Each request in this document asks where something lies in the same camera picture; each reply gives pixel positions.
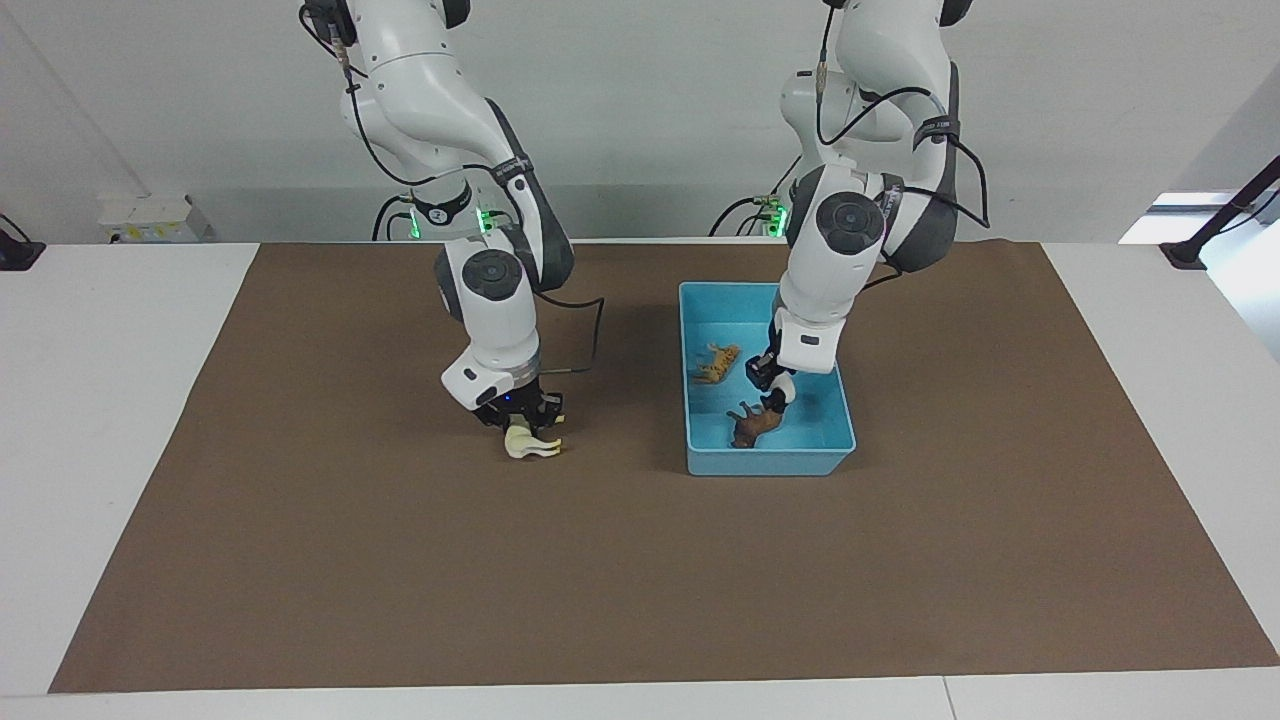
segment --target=white table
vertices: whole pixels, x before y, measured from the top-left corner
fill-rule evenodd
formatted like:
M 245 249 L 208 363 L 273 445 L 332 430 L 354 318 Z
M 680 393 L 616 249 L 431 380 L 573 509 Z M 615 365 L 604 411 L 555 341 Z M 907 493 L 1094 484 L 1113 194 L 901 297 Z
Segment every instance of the white table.
M 51 247 L 0 275 L 0 717 L 1280 717 L 1280 669 L 45 696 L 256 250 Z M 1280 365 L 1152 247 L 1046 250 L 1280 647 Z

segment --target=black strap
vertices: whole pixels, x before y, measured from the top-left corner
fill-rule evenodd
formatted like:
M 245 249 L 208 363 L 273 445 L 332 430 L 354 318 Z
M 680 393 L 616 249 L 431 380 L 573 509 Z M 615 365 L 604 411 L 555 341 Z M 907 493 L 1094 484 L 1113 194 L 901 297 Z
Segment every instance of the black strap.
M 531 172 L 534 172 L 534 161 L 527 155 L 516 155 L 493 169 L 493 179 L 498 184 L 507 184 L 517 177 Z
M 911 150 L 915 150 L 922 142 L 931 137 L 946 136 L 960 140 L 960 120 L 957 118 L 952 118 L 951 115 L 938 115 L 932 120 L 925 120 L 924 124 L 920 126 L 920 129 L 915 131 L 915 145 L 911 146 Z
M 897 220 L 897 211 L 902 208 L 902 196 L 906 193 L 906 181 L 899 176 L 884 173 L 884 199 L 881 200 L 881 211 L 884 213 L 884 232 L 893 232 L 893 223 Z
M 438 228 L 443 228 L 444 225 L 452 223 L 453 218 L 457 218 L 458 214 L 466 210 L 468 205 L 471 205 L 470 182 L 462 188 L 461 195 L 440 205 L 431 205 L 430 202 L 424 202 L 417 197 L 413 199 L 413 208 L 416 208 L 417 211 L 426 218 L 426 222 Z

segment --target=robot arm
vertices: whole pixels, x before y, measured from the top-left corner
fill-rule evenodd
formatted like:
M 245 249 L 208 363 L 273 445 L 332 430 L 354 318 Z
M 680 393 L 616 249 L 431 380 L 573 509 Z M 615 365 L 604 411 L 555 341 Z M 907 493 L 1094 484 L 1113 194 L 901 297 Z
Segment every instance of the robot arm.
M 968 10 L 972 0 L 961 3 Z M 956 151 L 947 135 L 959 133 L 959 87 L 941 40 L 947 9 L 954 17 L 955 0 L 861 0 L 845 10 L 836 42 L 845 72 L 797 73 L 783 91 L 783 115 L 803 147 L 801 179 L 792 191 L 791 256 L 769 347 L 748 363 L 769 410 L 783 413 L 794 400 L 792 373 L 832 372 L 846 318 L 881 258 L 899 272 L 916 272 L 955 241 L 956 210 L 906 191 L 955 193 Z M 913 143 L 906 165 L 860 165 L 859 143 L 901 140 Z
M 470 1 L 307 0 L 306 9 L 347 73 L 348 126 L 394 155 L 402 172 L 440 178 L 410 183 L 426 186 L 413 201 L 429 223 L 466 219 L 472 193 L 457 173 L 460 152 L 484 159 L 515 208 L 517 224 L 483 234 L 468 229 L 436 260 L 444 304 L 471 338 L 442 382 L 483 423 L 507 432 L 513 457 L 557 454 L 558 443 L 536 437 L 562 420 L 563 397 L 540 387 L 534 296 L 564 284 L 573 251 L 511 123 L 458 67 L 447 31 L 466 20 Z M 367 73 L 358 85 L 348 47 L 358 47 Z M 445 201 L 428 202 L 420 192 Z

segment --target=yellow toy animal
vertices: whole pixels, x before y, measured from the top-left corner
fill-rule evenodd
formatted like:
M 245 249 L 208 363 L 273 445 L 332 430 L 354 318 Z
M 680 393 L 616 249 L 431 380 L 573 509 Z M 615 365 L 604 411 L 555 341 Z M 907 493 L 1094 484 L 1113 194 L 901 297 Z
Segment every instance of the yellow toy animal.
M 698 365 L 698 375 L 694 375 L 694 382 L 699 384 L 719 384 L 724 382 L 728 377 L 728 372 L 733 369 L 733 363 L 737 363 L 739 355 L 742 354 L 742 348 L 731 345 L 728 347 L 719 347 L 718 345 L 708 345 L 707 350 L 710 350 L 716 357 L 709 365 Z

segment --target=white wall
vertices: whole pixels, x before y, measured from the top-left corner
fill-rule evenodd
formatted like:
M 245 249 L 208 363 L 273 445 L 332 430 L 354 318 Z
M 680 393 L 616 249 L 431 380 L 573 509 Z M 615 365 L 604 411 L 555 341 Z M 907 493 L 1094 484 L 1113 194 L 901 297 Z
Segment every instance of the white wall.
M 1276 155 L 1280 155 L 1280 68 L 1231 117 L 1172 190 L 1240 190 Z
M 946 40 L 966 141 L 995 182 L 993 233 L 1116 241 L 1280 60 L 1280 4 L 1222 5 L 978 0 Z M 146 187 L 191 192 L 224 240 L 365 237 L 394 191 L 342 126 L 340 78 L 293 0 L 0 8 Z M 777 94 L 813 65 L 823 9 L 476 0 L 456 46 L 517 124 L 571 234 L 698 234 L 794 156 Z M 96 210 L 83 205 L 104 181 L 70 168 L 102 163 L 72 142 L 38 150 L 68 133 L 47 108 L 26 109 L 31 92 L 0 86 L 0 205 L 46 237 L 90 240 Z

